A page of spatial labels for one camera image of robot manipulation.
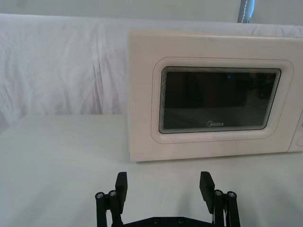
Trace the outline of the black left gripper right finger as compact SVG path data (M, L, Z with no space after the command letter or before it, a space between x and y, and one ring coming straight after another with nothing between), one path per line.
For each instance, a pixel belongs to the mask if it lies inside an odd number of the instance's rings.
M200 191L208 211L212 214L213 227L240 227L240 216L237 194L233 191L223 193L215 189L211 174L202 171L200 174Z

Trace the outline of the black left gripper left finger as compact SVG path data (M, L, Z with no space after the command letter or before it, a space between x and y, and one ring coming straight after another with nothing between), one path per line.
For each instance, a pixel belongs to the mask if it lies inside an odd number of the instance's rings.
M121 219L128 189L127 173L119 172L115 189L108 194L98 192L95 195L97 227L107 227L107 211L111 212L112 226L123 227Z

